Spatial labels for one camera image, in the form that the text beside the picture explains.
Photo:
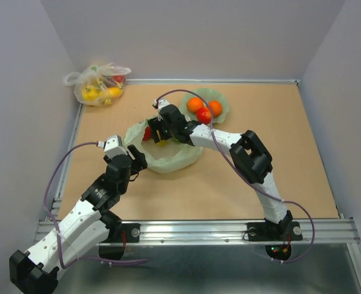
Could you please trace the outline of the green avocado print plastic bag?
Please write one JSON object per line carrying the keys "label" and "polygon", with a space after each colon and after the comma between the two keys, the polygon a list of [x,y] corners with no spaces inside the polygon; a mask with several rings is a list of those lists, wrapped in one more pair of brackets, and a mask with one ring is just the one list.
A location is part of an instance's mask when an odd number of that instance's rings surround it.
{"label": "green avocado print plastic bag", "polygon": [[196,162],[203,153],[202,147],[190,146],[188,144],[177,144],[170,138],[168,144],[159,147],[150,139],[143,141],[147,120],[138,122],[126,131],[124,145],[135,145],[138,151],[146,156],[147,168],[158,174],[168,174]]}

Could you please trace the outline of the orange fruit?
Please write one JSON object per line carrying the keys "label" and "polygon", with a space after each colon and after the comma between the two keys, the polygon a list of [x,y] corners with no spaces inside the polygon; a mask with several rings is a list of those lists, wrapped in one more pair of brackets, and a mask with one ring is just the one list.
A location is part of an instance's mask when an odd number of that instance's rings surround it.
{"label": "orange fruit", "polygon": [[210,109],[212,110],[215,118],[222,114],[223,107],[219,101],[212,100],[208,103],[208,105],[210,106]]}
{"label": "orange fruit", "polygon": [[196,113],[204,106],[204,102],[198,97],[192,97],[187,101],[187,109],[190,113]]}

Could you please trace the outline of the red tomato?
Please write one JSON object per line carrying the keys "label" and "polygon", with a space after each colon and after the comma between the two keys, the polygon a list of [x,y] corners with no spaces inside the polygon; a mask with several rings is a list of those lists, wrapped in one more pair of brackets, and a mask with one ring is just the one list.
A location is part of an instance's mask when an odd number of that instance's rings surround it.
{"label": "red tomato", "polygon": [[199,108],[196,111],[195,115],[199,122],[206,124],[206,125],[210,124],[210,122],[212,120],[210,110],[207,107]]}

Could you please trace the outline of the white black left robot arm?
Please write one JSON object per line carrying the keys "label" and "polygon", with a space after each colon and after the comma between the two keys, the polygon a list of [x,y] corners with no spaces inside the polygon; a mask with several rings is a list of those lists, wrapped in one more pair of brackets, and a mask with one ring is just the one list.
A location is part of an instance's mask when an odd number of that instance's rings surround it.
{"label": "white black left robot arm", "polygon": [[122,221],[111,209],[126,193],[129,182],[147,168],[146,156],[134,145],[124,148],[117,138],[91,144],[103,149],[105,172],[63,220],[53,222],[54,229],[9,258],[10,281],[22,293],[53,293],[63,273],[88,258],[87,251],[104,240],[120,237]]}

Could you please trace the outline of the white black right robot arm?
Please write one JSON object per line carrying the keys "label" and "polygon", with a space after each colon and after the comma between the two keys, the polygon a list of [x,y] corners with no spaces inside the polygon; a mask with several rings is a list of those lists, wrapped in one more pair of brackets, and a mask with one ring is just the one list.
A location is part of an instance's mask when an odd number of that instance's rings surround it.
{"label": "white black right robot arm", "polygon": [[256,191],[266,220],[266,232],[273,239],[287,234],[293,220],[281,198],[272,173],[272,156],[259,137],[248,130],[243,134],[224,132],[189,120],[167,100],[155,102],[158,115],[148,120],[153,140],[175,138],[194,147],[220,152],[233,165],[238,175]]}

